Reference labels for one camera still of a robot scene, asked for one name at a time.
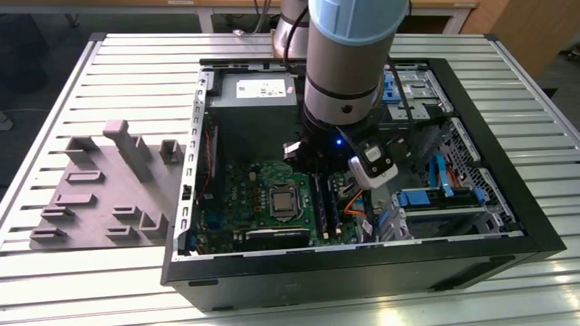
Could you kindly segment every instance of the green circuit board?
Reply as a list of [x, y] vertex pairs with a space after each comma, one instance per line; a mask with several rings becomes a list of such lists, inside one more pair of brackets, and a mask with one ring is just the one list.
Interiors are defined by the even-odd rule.
[[[338, 189], [345, 182], [343, 176], [337, 174], [331, 182], [334, 189]], [[271, 216], [271, 189], [287, 189], [295, 194], [297, 213], [291, 218], [279, 219]], [[211, 253], [231, 252], [231, 234], [259, 228], [305, 228], [310, 234], [310, 247], [353, 243], [357, 238], [353, 223], [341, 224], [338, 236], [319, 236], [309, 178], [302, 173], [294, 173], [290, 166], [281, 162], [227, 165], [222, 210], [205, 211], [202, 214], [207, 223], [215, 219], [219, 222], [219, 226], [206, 233]]]

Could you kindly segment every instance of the aluminum workbench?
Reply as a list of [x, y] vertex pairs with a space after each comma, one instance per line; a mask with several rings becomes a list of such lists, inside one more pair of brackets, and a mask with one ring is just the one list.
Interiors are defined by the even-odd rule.
[[393, 57], [447, 59], [567, 250], [461, 291], [202, 314], [159, 286], [162, 247], [31, 252], [70, 136], [126, 119], [146, 143], [186, 143], [199, 58], [269, 57], [270, 35], [109, 34], [90, 41], [0, 204], [0, 323], [125, 325], [577, 325], [580, 138], [501, 43], [479, 35], [398, 35]]

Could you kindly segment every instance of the gray cylinder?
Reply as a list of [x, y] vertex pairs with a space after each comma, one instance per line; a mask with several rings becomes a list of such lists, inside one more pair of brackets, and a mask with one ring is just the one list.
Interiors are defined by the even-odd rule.
[[345, 46], [309, 28], [303, 104], [327, 124], [353, 124], [367, 115], [394, 34], [366, 46]]
[[[281, 2], [279, 21], [275, 32], [273, 33], [273, 52], [275, 57], [281, 58], [283, 55], [283, 48], [286, 46], [287, 34], [290, 33], [293, 22], [298, 18], [306, 5], [306, 0], [283, 0]], [[289, 43], [287, 58], [306, 57], [307, 24], [309, 16], [305, 15]]]
[[309, 0], [303, 104], [331, 125], [369, 113], [405, 0]]

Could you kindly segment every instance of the open computer tower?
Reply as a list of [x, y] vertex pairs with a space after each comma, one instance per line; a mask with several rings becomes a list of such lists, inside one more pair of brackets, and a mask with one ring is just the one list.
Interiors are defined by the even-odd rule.
[[445, 60], [394, 61], [403, 137], [385, 71], [369, 119], [398, 173], [363, 192], [346, 171], [321, 183], [282, 162], [303, 74], [275, 59], [199, 64], [161, 280], [199, 310], [459, 289], [565, 249]]

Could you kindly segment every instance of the screw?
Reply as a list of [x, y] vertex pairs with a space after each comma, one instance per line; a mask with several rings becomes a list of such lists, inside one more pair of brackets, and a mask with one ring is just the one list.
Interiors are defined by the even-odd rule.
[[341, 110], [342, 110], [342, 112], [343, 113], [350, 113], [351, 112], [351, 105], [343, 105], [342, 107], [341, 107]]

